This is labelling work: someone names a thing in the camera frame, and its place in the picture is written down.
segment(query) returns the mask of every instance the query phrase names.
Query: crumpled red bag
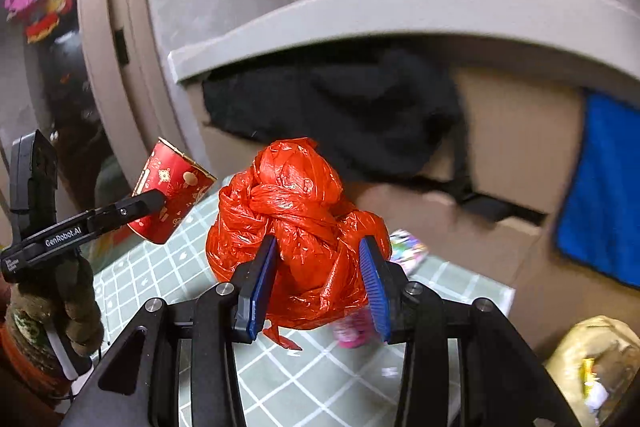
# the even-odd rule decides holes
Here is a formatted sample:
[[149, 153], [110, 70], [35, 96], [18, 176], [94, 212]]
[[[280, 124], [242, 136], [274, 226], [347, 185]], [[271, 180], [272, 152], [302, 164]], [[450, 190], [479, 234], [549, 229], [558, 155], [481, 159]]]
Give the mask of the crumpled red bag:
[[250, 261], [262, 238], [278, 241], [278, 264], [264, 333], [300, 349], [278, 327], [311, 330], [364, 306], [358, 245], [374, 235], [391, 253], [382, 218], [355, 208], [334, 169], [308, 138], [279, 140], [263, 149], [246, 171], [220, 189], [220, 213], [207, 236], [207, 259], [219, 281]]

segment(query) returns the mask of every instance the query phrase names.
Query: blue towel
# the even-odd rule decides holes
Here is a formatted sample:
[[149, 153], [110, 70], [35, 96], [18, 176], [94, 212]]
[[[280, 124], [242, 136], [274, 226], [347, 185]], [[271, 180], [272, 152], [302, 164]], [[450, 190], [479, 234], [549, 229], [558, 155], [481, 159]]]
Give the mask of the blue towel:
[[590, 94], [582, 140], [556, 231], [558, 248], [640, 287], [640, 112]]

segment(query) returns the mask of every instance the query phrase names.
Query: gloved hand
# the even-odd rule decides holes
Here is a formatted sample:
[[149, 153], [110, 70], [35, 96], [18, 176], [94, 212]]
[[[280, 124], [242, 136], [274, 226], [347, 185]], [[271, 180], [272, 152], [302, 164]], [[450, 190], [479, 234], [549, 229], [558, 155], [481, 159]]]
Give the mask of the gloved hand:
[[95, 352], [102, 342], [104, 328], [95, 301], [93, 279], [90, 264], [79, 258], [78, 280], [64, 300], [49, 270], [12, 285], [4, 329], [0, 332], [2, 347], [18, 375], [40, 396], [64, 395], [70, 385], [49, 344], [43, 323], [63, 323], [73, 349], [83, 357]]

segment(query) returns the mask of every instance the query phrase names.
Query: paper cup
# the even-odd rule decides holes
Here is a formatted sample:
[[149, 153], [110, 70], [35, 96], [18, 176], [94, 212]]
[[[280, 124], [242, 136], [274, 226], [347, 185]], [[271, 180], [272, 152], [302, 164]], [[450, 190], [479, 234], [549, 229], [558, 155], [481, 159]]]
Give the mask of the paper cup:
[[144, 239], [163, 245], [214, 181], [216, 179], [205, 169], [160, 138], [146, 161], [133, 195], [157, 188], [166, 198], [164, 207], [157, 214], [132, 221], [129, 228]]

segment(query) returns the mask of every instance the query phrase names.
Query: metal screw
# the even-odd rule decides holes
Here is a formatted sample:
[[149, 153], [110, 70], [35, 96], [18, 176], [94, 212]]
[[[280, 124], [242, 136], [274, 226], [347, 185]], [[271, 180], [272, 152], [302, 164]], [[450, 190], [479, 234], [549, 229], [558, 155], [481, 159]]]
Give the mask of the metal screw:
[[158, 297], [153, 297], [145, 302], [145, 310], [150, 313], [157, 312], [160, 308], [162, 308], [162, 299]]
[[234, 290], [234, 286], [230, 282], [221, 282], [216, 286], [216, 293], [218, 295], [229, 295]]
[[476, 300], [476, 308], [478, 308], [481, 312], [490, 312], [494, 309], [494, 303], [492, 303], [489, 299], [485, 299], [484, 297]]
[[404, 292], [407, 295], [411, 295], [412, 297], [420, 295], [422, 293], [422, 290], [422, 285], [419, 282], [411, 281], [404, 285]]

